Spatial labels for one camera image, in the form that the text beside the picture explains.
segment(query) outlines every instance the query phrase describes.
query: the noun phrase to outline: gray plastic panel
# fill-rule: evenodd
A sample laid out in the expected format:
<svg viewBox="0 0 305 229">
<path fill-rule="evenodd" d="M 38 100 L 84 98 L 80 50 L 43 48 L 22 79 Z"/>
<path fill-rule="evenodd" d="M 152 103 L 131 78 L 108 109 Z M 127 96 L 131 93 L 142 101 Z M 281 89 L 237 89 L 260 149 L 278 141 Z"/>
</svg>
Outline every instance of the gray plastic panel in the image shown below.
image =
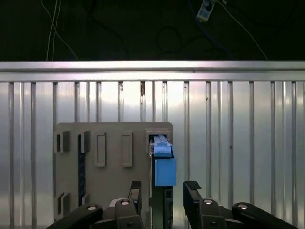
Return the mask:
<svg viewBox="0 0 305 229">
<path fill-rule="evenodd" d="M 61 218 L 79 204 L 78 151 L 85 153 L 85 196 L 81 202 L 108 207 L 126 198 L 133 180 L 142 182 L 142 218 L 150 226 L 149 136 L 173 140 L 171 123 L 60 123 L 54 131 L 54 217 Z M 63 204 L 63 196 L 68 196 Z"/>
</svg>

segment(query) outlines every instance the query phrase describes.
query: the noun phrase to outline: white cable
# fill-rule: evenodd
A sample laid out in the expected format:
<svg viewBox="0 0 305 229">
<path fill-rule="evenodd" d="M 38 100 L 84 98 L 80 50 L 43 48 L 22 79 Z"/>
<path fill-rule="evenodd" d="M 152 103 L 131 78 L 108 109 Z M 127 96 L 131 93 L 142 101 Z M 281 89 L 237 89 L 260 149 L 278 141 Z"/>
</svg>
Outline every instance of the white cable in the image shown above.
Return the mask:
<svg viewBox="0 0 305 229">
<path fill-rule="evenodd" d="M 57 9 L 57 2 L 58 2 L 58 0 L 56 0 L 56 3 L 55 3 L 55 9 L 54 9 L 54 14 L 53 14 L 53 21 L 55 19 L 55 14 L 56 14 L 56 9 Z M 48 58 L 49 58 L 50 38 L 51 38 L 52 30 L 53 30 L 53 27 L 51 26 L 50 33 L 49 33 L 49 38 L 48 38 L 48 48 L 47 48 L 47 58 L 46 58 L 46 61 L 48 61 Z"/>
<path fill-rule="evenodd" d="M 264 55 L 264 57 L 266 58 L 266 60 L 268 60 L 268 57 L 265 55 L 265 53 L 263 52 L 263 50 L 261 49 L 261 47 L 259 47 L 258 43 L 256 42 L 256 40 L 254 39 L 254 37 L 251 35 L 251 33 L 235 18 L 232 16 L 232 14 L 230 14 L 230 12 L 227 10 L 227 8 L 218 1 L 218 3 L 224 8 L 224 10 L 229 14 L 229 16 L 231 18 L 234 19 L 234 21 L 237 22 L 237 24 L 239 24 L 248 34 L 249 36 L 252 38 L 252 40 L 255 42 L 256 46 L 258 47 L 258 49 L 261 51 L 261 53 Z"/>
<path fill-rule="evenodd" d="M 51 19 L 52 27 L 54 28 L 54 31 L 55 31 L 56 36 L 62 41 L 62 43 L 64 43 L 64 44 L 69 48 L 69 50 L 70 50 L 70 51 L 72 52 L 72 54 L 75 56 L 76 60 L 78 60 L 77 55 L 74 53 L 73 49 L 72 49 L 72 48 L 71 48 L 71 47 L 70 47 L 70 46 L 60 37 L 60 35 L 57 33 L 57 30 L 56 30 L 56 28 L 55 28 L 55 26 L 54 26 L 54 21 L 52 20 L 52 17 L 51 17 L 51 15 L 50 15 L 48 9 L 44 6 L 42 0 L 40 0 L 40 2 L 41 2 L 41 4 L 42 4 L 43 8 L 44 8 L 44 9 L 46 10 L 46 12 L 48 13 L 49 18 Z"/>
<path fill-rule="evenodd" d="M 59 14 L 61 13 L 61 0 L 59 0 L 59 7 L 58 7 L 58 14 L 55 22 L 55 29 L 57 29 L 57 22 L 59 18 Z M 53 35 L 53 54 L 52 54 L 52 61 L 54 61 L 54 53 L 55 53 L 55 33 Z"/>
</svg>

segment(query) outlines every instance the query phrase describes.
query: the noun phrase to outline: black cable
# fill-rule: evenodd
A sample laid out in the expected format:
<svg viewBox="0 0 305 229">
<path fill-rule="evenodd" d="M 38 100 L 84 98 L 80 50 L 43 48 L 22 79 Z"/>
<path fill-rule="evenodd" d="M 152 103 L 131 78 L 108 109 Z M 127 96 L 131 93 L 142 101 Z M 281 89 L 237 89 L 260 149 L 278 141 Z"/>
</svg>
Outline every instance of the black cable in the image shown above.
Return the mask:
<svg viewBox="0 0 305 229">
<path fill-rule="evenodd" d="M 178 38 L 178 41 L 179 41 L 179 47 L 175 50 L 165 50 L 161 47 L 161 45 L 159 44 L 159 39 L 160 39 L 160 35 L 164 32 L 164 31 L 172 31 L 176 37 Z M 155 39 L 155 42 L 156 42 L 156 45 L 158 47 L 158 49 L 164 53 L 173 53 L 173 52 L 179 52 L 181 50 L 181 47 L 182 47 L 182 38 L 181 38 L 181 35 L 178 31 L 177 28 L 175 27 L 172 27 L 172 26 L 164 26 L 162 27 L 161 29 L 159 29 L 159 31 L 157 32 L 157 35 L 156 35 L 156 39 Z"/>
<path fill-rule="evenodd" d="M 300 19 L 303 18 L 303 17 L 305 17 L 304 14 L 303 14 L 303 15 L 300 15 L 300 16 L 298 16 L 298 17 L 296 17 L 296 18 L 294 18 L 291 22 L 289 22 L 289 24 L 293 24 L 293 23 L 295 23 L 296 21 L 300 20 Z M 284 26 L 284 27 L 282 27 L 282 28 L 279 28 L 279 29 L 277 29 L 275 32 L 273 32 L 272 34 L 263 37 L 262 39 L 258 40 L 257 43 L 262 43 L 262 42 L 265 42 L 265 41 L 267 41 L 267 40 L 273 38 L 275 35 L 277 35 L 279 32 L 281 32 L 283 29 L 285 29 L 286 26 Z M 253 46 L 253 44 L 251 44 L 251 43 L 250 43 L 250 44 L 246 44 L 246 45 L 242 45 L 242 46 L 238 47 L 237 49 L 232 50 L 232 53 L 238 52 L 238 51 L 240 51 L 241 49 L 243 49 L 243 50 L 250 49 L 250 48 L 252 48 L 252 46 Z"/>
<path fill-rule="evenodd" d="M 128 52 L 128 49 L 127 49 L 127 47 L 125 45 L 125 42 L 124 42 L 123 38 L 114 29 L 104 25 L 101 21 L 99 21 L 95 17 L 93 17 L 92 14 L 93 14 L 93 10 L 94 10 L 94 8 L 96 6 L 96 0 L 93 0 L 91 2 L 91 5 L 88 7 L 89 9 L 86 7 L 86 3 L 85 2 L 86 2 L 86 0 L 84 0 L 84 8 L 85 8 L 85 11 L 86 11 L 88 17 L 90 19 L 92 19 L 96 24 L 98 24 L 101 28 L 103 28 L 103 29 L 109 31 L 110 33 L 112 33 L 121 42 L 121 44 L 123 46 L 123 49 L 124 49 L 124 52 L 126 54 L 126 57 L 127 57 L 127 59 L 129 59 L 129 52 Z"/>
<path fill-rule="evenodd" d="M 176 49 L 174 49 L 174 50 L 166 50 L 166 49 L 162 48 L 162 46 L 160 45 L 160 36 L 161 36 L 161 34 L 164 31 L 172 31 L 177 36 L 178 42 L 179 42 L 179 46 Z M 161 29 L 159 29 L 159 31 L 157 32 L 156 38 L 155 38 L 155 42 L 156 42 L 156 45 L 157 45 L 158 49 L 161 52 L 163 52 L 164 54 L 169 54 L 169 53 L 179 53 L 179 52 L 182 51 L 182 49 L 186 48 L 191 43 L 197 41 L 198 39 L 202 39 L 202 38 L 206 39 L 209 42 L 210 46 L 211 46 L 211 48 L 206 50 L 207 52 L 210 52 L 210 57 L 211 57 L 213 55 L 213 53 L 214 53 L 214 46 L 213 46 L 211 41 L 206 36 L 198 35 L 198 36 L 192 37 L 186 43 L 183 44 L 182 43 L 181 35 L 180 35 L 180 33 L 179 33 L 179 31 L 178 31 L 178 29 L 176 27 L 164 26 Z"/>
<path fill-rule="evenodd" d="M 295 12 L 295 9 L 297 7 L 298 4 L 298 0 L 295 0 L 293 9 L 290 11 L 289 15 L 287 16 L 286 20 L 281 23 L 280 25 L 274 25 L 274 24 L 267 24 L 267 23 L 260 23 L 260 22 L 255 22 L 254 20 L 252 20 L 249 15 L 241 8 L 231 4 L 231 3 L 227 3 L 226 6 L 229 6 L 231 8 L 234 8 L 236 10 L 238 10 L 240 13 L 242 13 L 252 24 L 254 25 L 258 25 L 258 26 L 265 26 L 265 27 L 271 27 L 271 28 L 282 28 L 283 26 L 285 26 L 287 24 L 287 22 L 291 19 L 293 13 Z"/>
</svg>

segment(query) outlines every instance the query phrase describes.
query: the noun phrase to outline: cable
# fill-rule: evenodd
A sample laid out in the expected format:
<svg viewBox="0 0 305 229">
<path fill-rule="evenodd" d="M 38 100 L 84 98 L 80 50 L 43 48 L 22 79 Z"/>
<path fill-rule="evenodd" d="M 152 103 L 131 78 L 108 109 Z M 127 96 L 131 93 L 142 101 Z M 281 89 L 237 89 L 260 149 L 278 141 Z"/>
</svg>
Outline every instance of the cable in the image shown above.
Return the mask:
<svg viewBox="0 0 305 229">
<path fill-rule="evenodd" d="M 164 48 L 162 48 L 162 46 L 160 45 L 160 36 L 162 34 L 162 32 L 166 31 L 166 30 L 170 30 L 170 31 L 173 31 L 173 33 L 177 36 L 178 38 L 178 41 L 179 41 L 179 47 L 177 47 L 176 49 L 174 50 L 166 50 Z M 205 50 L 205 52 L 210 52 L 210 58 L 212 57 L 213 53 L 214 53 L 214 47 L 213 47 L 213 44 L 212 42 L 206 37 L 206 36 L 203 36 L 203 35 L 199 35 L 199 36 L 195 36 L 195 37 L 192 37 L 190 38 L 186 43 L 182 43 L 182 38 L 181 38 L 181 35 L 178 31 L 178 29 L 176 27 L 172 27 L 172 26 L 164 26 L 162 27 L 161 29 L 159 29 L 159 31 L 157 32 L 157 35 L 156 35 L 156 38 L 155 38 L 155 42 L 156 42 L 156 45 L 158 47 L 158 49 L 160 51 L 162 51 L 164 54 L 173 54 L 173 53 L 179 53 L 182 51 L 182 49 L 184 49 L 185 47 L 187 47 L 188 45 L 190 45 L 191 43 L 195 42 L 196 40 L 198 39 L 207 39 L 207 41 L 209 42 L 211 48 Z"/>
<path fill-rule="evenodd" d="M 57 29 L 57 22 L 59 18 L 59 14 L 61 13 L 61 0 L 59 0 L 59 7 L 58 7 L 58 14 L 55 22 L 55 29 Z M 53 35 L 53 54 L 52 54 L 52 61 L 54 61 L 54 53 L 55 53 L 55 33 Z"/>
<path fill-rule="evenodd" d="M 188 1 L 188 4 L 189 4 L 189 7 L 190 7 L 191 12 L 192 12 L 193 16 L 194 16 L 195 19 L 196 19 L 196 14 L 195 14 L 195 11 L 194 11 L 194 9 L 193 9 L 193 7 L 192 7 L 192 4 L 191 4 L 190 0 L 187 0 L 187 1 Z M 211 37 L 211 36 L 208 34 L 208 32 L 205 30 L 205 28 L 201 25 L 201 23 L 200 23 L 197 19 L 196 19 L 196 22 L 197 22 L 199 28 L 202 30 L 202 32 L 206 35 L 206 37 L 207 37 L 211 42 L 213 42 L 216 46 L 218 46 L 220 49 L 222 49 L 229 57 L 231 57 L 230 52 L 229 52 L 225 47 L 223 47 L 220 43 L 218 43 L 213 37 Z"/>
<path fill-rule="evenodd" d="M 85 8 L 85 11 L 86 11 L 88 17 L 91 18 L 101 28 L 103 28 L 105 30 L 108 30 L 110 33 L 112 33 L 121 42 L 121 44 L 123 46 L 123 49 L 124 49 L 124 52 L 126 54 L 126 57 L 127 57 L 127 59 L 129 59 L 129 52 L 128 52 L 128 49 L 127 49 L 127 47 L 125 45 L 125 42 L 124 42 L 123 38 L 115 30 L 113 30 L 112 28 L 104 25 L 101 21 L 99 21 L 95 17 L 93 17 L 92 14 L 93 14 L 93 10 L 94 10 L 94 8 L 95 8 L 95 6 L 97 4 L 97 1 L 96 0 L 92 0 L 91 5 L 89 6 L 89 8 L 86 7 L 86 2 L 87 2 L 87 0 L 84 0 L 83 3 L 84 3 L 84 8 Z"/>
<path fill-rule="evenodd" d="M 294 9 L 291 11 L 290 15 L 293 15 L 293 12 L 295 11 L 296 6 L 297 6 L 297 5 L 294 5 Z M 302 19 L 303 17 L 305 17 L 305 15 L 304 15 L 304 14 L 299 15 L 299 16 L 293 18 L 291 21 L 290 21 L 290 17 L 288 17 L 288 18 L 286 19 L 285 25 L 283 25 L 281 28 L 277 29 L 277 30 L 276 30 L 275 32 L 273 32 L 272 34 L 263 37 L 262 39 L 260 39 L 260 40 L 258 41 L 258 43 L 261 44 L 262 42 L 265 42 L 265 41 L 267 41 L 267 40 L 273 38 L 273 37 L 274 37 L 275 35 L 277 35 L 279 32 L 281 32 L 282 30 L 284 30 L 288 24 L 290 25 L 290 24 L 295 23 L 296 21 L 298 21 L 298 20 Z M 241 45 L 241 46 L 238 47 L 237 49 L 232 50 L 231 53 L 238 52 L 238 51 L 240 51 L 241 49 L 243 49 L 243 50 L 250 49 L 251 47 L 252 47 L 252 44 Z"/>
<path fill-rule="evenodd" d="M 58 2 L 58 0 L 56 0 L 56 2 L 55 2 L 55 9 L 54 9 L 54 14 L 53 14 L 53 21 L 54 21 L 54 19 L 55 19 L 55 14 L 56 14 L 56 9 L 57 9 L 57 2 Z M 53 27 L 51 26 L 50 33 L 49 33 L 49 38 L 48 38 L 48 48 L 47 48 L 47 58 L 46 58 L 46 61 L 48 61 L 48 58 L 49 58 L 50 38 L 51 38 L 52 30 L 53 30 Z"/>
<path fill-rule="evenodd" d="M 233 17 L 233 15 L 232 14 L 230 14 L 230 12 L 227 10 L 227 8 L 222 4 L 222 3 L 220 3 L 219 1 L 218 1 L 218 3 L 224 8 L 224 10 L 229 14 L 229 16 L 231 17 L 231 18 L 233 18 L 234 19 L 234 21 L 236 21 L 237 22 L 237 24 L 239 24 L 247 33 L 248 33 L 248 35 L 252 38 L 252 40 L 255 42 L 255 44 L 256 44 L 256 46 L 258 47 L 258 49 L 261 51 L 261 53 L 264 55 L 264 57 L 266 58 L 266 60 L 268 60 L 268 57 L 265 55 L 265 53 L 264 53 L 264 51 L 261 49 L 261 47 L 259 47 L 259 45 L 258 45 L 258 43 L 256 42 L 256 40 L 254 39 L 254 37 L 251 35 L 251 33 L 235 18 L 235 17 Z"/>
<path fill-rule="evenodd" d="M 40 0 L 41 4 L 42 4 L 42 7 L 46 10 L 46 12 L 48 13 L 48 16 L 52 22 L 52 27 L 54 28 L 54 31 L 56 33 L 56 36 L 62 41 L 62 43 L 64 43 L 68 48 L 69 50 L 72 52 L 72 54 L 74 55 L 74 57 L 76 58 L 76 60 L 78 60 L 77 58 L 77 55 L 74 53 L 73 49 L 60 37 L 60 35 L 57 33 L 57 30 L 54 26 L 54 21 L 52 20 L 52 17 L 50 15 L 50 12 L 48 11 L 48 9 L 45 7 L 45 5 L 43 4 L 42 0 Z"/>
<path fill-rule="evenodd" d="M 287 16 L 287 18 L 285 19 L 285 21 L 280 24 L 280 25 L 272 25 L 272 24 L 267 24 L 267 23 L 260 23 L 260 22 L 255 22 L 253 21 L 248 15 L 247 13 L 242 10 L 241 8 L 231 4 L 231 3 L 227 3 L 226 6 L 229 6 L 229 7 L 232 7 L 238 11 L 240 11 L 252 24 L 254 25 L 258 25 L 258 26 L 265 26 L 265 27 L 271 27 L 271 28 L 282 28 L 285 24 L 287 24 L 287 22 L 291 19 L 296 7 L 297 7 L 297 3 L 298 3 L 298 0 L 295 0 L 295 3 L 294 3 L 294 6 L 293 6 L 293 9 L 290 11 L 289 15 Z"/>
<path fill-rule="evenodd" d="M 169 30 L 169 31 L 173 31 L 174 34 L 177 36 L 178 38 L 178 41 L 179 41 L 179 47 L 175 50 L 165 50 L 161 47 L 160 43 L 159 43 L 159 39 L 160 39 L 160 35 L 162 34 L 162 32 L 166 31 L 166 30 Z M 172 26 L 164 26 L 162 27 L 158 32 L 157 32 L 157 35 L 156 35 L 156 39 L 155 39 L 155 42 L 156 42 L 156 45 L 158 47 L 158 49 L 164 53 L 173 53 L 173 52 L 179 52 L 181 50 L 181 47 L 182 47 L 182 38 L 181 38 L 181 35 L 179 33 L 179 31 L 177 30 L 177 28 L 175 27 L 172 27 Z"/>
</svg>

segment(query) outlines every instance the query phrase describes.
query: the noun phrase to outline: silver bolt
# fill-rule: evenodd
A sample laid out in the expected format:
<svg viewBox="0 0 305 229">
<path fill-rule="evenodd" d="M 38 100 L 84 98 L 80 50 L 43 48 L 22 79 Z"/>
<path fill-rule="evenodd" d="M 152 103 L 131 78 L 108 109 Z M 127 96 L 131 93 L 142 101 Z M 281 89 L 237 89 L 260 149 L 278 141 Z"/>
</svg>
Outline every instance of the silver bolt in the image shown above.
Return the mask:
<svg viewBox="0 0 305 229">
<path fill-rule="evenodd" d="M 88 207 L 88 210 L 89 210 L 89 211 L 94 211 L 95 209 L 96 209 L 95 206 L 90 206 L 90 207 Z"/>
<path fill-rule="evenodd" d="M 245 204 L 240 204 L 238 205 L 239 208 L 241 208 L 242 210 L 247 210 L 247 206 Z"/>
<path fill-rule="evenodd" d="M 210 205 L 210 204 L 212 204 L 212 201 L 211 201 L 210 199 L 206 199 L 206 200 L 204 201 L 204 203 L 207 204 L 207 205 Z"/>
<path fill-rule="evenodd" d="M 123 201 L 121 202 L 121 204 L 122 204 L 122 205 L 127 205 L 127 204 L 129 204 L 129 201 L 123 200 Z"/>
</svg>

